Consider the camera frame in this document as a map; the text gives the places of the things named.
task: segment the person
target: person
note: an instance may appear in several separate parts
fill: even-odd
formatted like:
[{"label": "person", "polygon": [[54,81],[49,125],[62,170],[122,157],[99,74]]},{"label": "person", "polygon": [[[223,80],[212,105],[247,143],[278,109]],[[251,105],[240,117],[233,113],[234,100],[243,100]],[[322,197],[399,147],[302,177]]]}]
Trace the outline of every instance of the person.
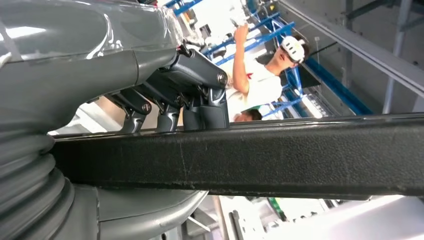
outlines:
[{"label": "person", "polygon": [[296,67],[309,55],[309,47],[301,36],[286,36],[268,64],[262,65],[256,60],[245,64],[244,44],[248,33],[247,24],[238,27],[234,33],[234,63],[225,90],[230,120],[247,109],[281,97],[281,72]]},{"label": "person", "polygon": [[257,109],[242,111],[234,117],[234,122],[251,122],[262,120],[262,115]]}]

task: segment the metal bar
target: metal bar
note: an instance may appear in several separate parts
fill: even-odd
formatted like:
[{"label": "metal bar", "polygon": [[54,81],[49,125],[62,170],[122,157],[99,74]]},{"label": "metal bar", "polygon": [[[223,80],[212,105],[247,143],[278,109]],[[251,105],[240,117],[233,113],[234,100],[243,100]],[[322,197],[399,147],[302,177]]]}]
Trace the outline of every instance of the metal bar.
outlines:
[{"label": "metal bar", "polygon": [[[345,13],[351,13],[354,9],[354,1],[353,0],[342,0],[342,9]],[[347,16],[343,18],[343,26],[347,29],[352,31],[352,20],[349,19]],[[341,82],[343,85],[347,88],[351,86],[352,82],[352,65],[353,65],[353,54],[349,49],[346,47],[341,48],[341,55],[342,55],[342,69],[343,69],[343,76],[341,79]]]},{"label": "metal bar", "polygon": [[165,3],[165,7],[172,8],[175,4],[177,4],[180,0],[171,0],[167,3]]},{"label": "metal bar", "polygon": [[287,0],[279,0],[279,2],[288,11],[305,20],[419,96],[424,97],[423,70],[394,56],[391,52],[347,30],[343,26],[327,21],[305,7],[293,4]]},{"label": "metal bar", "polygon": [[191,1],[191,2],[188,2],[188,3],[184,4],[182,7],[178,8],[178,9],[175,9],[175,10],[173,11],[173,13],[174,13],[176,16],[178,16],[178,15],[180,15],[180,14],[182,14],[182,13],[184,13],[184,12],[188,11],[190,8],[192,8],[194,5],[196,5],[196,4],[198,4],[198,3],[200,3],[201,1],[203,1],[203,0],[193,0],[193,1]]},{"label": "metal bar", "polygon": [[[400,7],[402,3],[402,0],[395,0],[393,5]],[[413,1],[412,2],[412,7],[411,7],[411,12],[416,13],[416,14],[420,14],[420,15],[424,15],[424,4],[423,1]]]},{"label": "metal bar", "polygon": [[414,28],[420,24],[424,24],[424,16],[417,18],[411,22],[405,23],[405,25],[402,26],[402,28],[400,29],[401,32],[406,32],[411,28]]},{"label": "metal bar", "polygon": [[230,129],[58,140],[73,183],[237,196],[424,195],[424,117],[258,121]]},{"label": "metal bar", "polygon": [[[245,51],[245,52],[247,52],[247,51],[249,51],[249,50],[251,50],[251,49],[254,49],[254,48],[256,48],[257,46],[259,46],[260,44],[265,43],[265,42],[268,42],[269,40],[271,40],[271,39],[275,38],[276,36],[278,36],[278,35],[280,35],[280,34],[283,34],[283,33],[286,33],[286,32],[288,32],[288,31],[290,31],[290,30],[291,30],[294,26],[295,26],[295,23],[294,23],[294,22],[291,22],[291,23],[289,23],[288,25],[285,25],[285,26],[283,26],[282,28],[277,29],[275,32],[271,32],[271,33],[269,33],[269,34],[262,35],[262,36],[261,36],[259,39],[257,39],[254,43],[252,43],[252,44],[250,44],[250,45],[246,46],[246,47],[244,48],[244,51]],[[216,62],[215,64],[216,64],[216,65],[218,65],[218,66],[219,66],[219,65],[222,65],[222,64],[224,64],[224,63],[226,63],[226,62],[228,62],[228,61],[232,60],[232,59],[234,58],[234,56],[235,56],[235,54],[232,54],[232,55],[230,55],[230,56],[228,56],[228,57],[226,57],[226,58],[224,58],[224,59],[222,59],[222,60],[220,60],[220,61]]]},{"label": "metal bar", "polygon": [[[402,31],[402,27],[408,22],[411,5],[413,0],[403,0],[400,4],[399,17],[397,18],[396,36],[394,37],[393,55],[399,57],[402,53],[404,46],[405,32]],[[395,86],[395,79],[389,76],[387,89],[385,91],[383,114],[390,113],[392,108],[393,99],[393,88]]]},{"label": "metal bar", "polygon": [[374,10],[380,7],[383,4],[386,4],[388,0],[374,0],[368,4],[365,4],[355,10],[346,11],[346,18],[349,20],[355,19],[363,14],[368,13],[371,10]]},{"label": "metal bar", "polygon": [[[266,19],[264,19],[264,20],[260,21],[260,22],[259,22],[258,24],[256,24],[254,27],[252,27],[251,29],[249,29],[249,32],[251,32],[251,31],[253,31],[253,30],[256,30],[256,29],[258,29],[258,28],[262,27],[263,25],[265,25],[266,23],[268,23],[268,22],[269,22],[269,21],[271,21],[272,19],[277,18],[279,15],[280,15],[280,13],[279,13],[279,12],[277,12],[277,13],[275,13],[275,14],[273,14],[273,15],[269,16],[268,18],[266,18]],[[217,46],[214,46],[214,47],[212,47],[211,49],[208,49],[208,50],[206,50],[206,51],[204,51],[204,52],[202,52],[202,53],[203,53],[203,55],[208,56],[208,55],[210,55],[210,54],[214,53],[216,50],[218,50],[218,49],[220,49],[220,48],[223,48],[223,47],[225,47],[225,46],[228,46],[228,45],[230,45],[230,44],[234,44],[234,37],[230,37],[228,40],[224,41],[223,43],[221,43],[221,44],[219,44],[219,45],[217,45]]]}]

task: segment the fluorescent light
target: fluorescent light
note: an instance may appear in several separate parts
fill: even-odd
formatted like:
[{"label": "fluorescent light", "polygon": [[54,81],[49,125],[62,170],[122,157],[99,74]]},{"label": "fluorescent light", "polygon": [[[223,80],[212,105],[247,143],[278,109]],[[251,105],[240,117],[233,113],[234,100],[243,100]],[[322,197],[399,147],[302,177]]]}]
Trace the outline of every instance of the fluorescent light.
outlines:
[{"label": "fluorescent light", "polygon": [[321,112],[317,109],[317,107],[312,104],[311,100],[307,96],[302,97],[302,103],[305,104],[309,112],[317,119],[320,119],[323,117]]}]

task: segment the steel pillar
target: steel pillar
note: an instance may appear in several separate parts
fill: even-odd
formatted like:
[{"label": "steel pillar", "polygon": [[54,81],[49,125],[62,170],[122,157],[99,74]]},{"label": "steel pillar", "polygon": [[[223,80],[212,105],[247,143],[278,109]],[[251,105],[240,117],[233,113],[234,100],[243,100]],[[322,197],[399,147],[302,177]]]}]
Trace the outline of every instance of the steel pillar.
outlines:
[{"label": "steel pillar", "polygon": [[354,54],[386,73],[396,81],[424,97],[424,71],[404,61],[384,48],[366,40],[345,27],[333,24],[313,11],[289,2],[279,0],[281,6],[294,13],[322,33],[336,40]]},{"label": "steel pillar", "polygon": [[[413,0],[403,0],[400,4],[399,17],[397,18],[396,36],[394,39],[393,55],[399,57],[402,53],[402,47],[404,45],[405,31],[402,29],[403,26],[408,22],[411,5]],[[383,114],[390,113],[393,99],[393,88],[395,86],[395,79],[389,76],[387,89],[385,91]]]},{"label": "steel pillar", "polygon": [[[345,13],[351,13],[354,9],[354,1],[353,0],[341,0],[341,8]],[[349,19],[347,16],[345,16],[342,20],[343,26],[347,30],[352,30],[352,20]],[[352,81],[352,59],[353,54],[352,52],[347,49],[346,47],[341,48],[341,55],[342,55],[342,70],[343,70],[343,77],[342,77],[342,83],[346,88],[349,88],[351,86]]]}]

